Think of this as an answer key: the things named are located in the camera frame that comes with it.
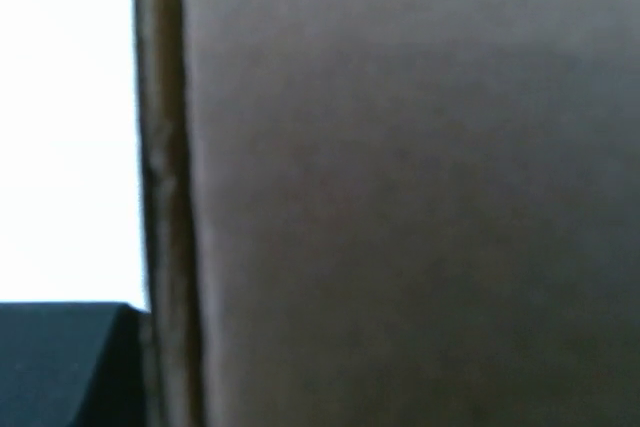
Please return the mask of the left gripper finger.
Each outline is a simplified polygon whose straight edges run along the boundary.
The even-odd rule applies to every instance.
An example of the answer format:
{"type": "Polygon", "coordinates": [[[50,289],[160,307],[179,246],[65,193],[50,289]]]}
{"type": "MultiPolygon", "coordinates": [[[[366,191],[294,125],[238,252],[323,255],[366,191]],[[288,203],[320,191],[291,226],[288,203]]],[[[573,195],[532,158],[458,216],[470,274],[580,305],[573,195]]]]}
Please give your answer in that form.
{"type": "Polygon", "coordinates": [[[143,426],[141,327],[118,302],[1,306],[1,426],[143,426]]]}

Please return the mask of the cardboard box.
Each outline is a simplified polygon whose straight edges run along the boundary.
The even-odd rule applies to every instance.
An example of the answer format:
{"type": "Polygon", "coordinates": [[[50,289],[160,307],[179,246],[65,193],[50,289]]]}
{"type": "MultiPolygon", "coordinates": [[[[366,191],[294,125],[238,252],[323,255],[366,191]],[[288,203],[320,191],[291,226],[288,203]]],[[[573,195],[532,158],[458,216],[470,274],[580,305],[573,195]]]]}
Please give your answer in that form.
{"type": "Polygon", "coordinates": [[[135,0],[154,426],[635,426],[639,0],[135,0]]]}

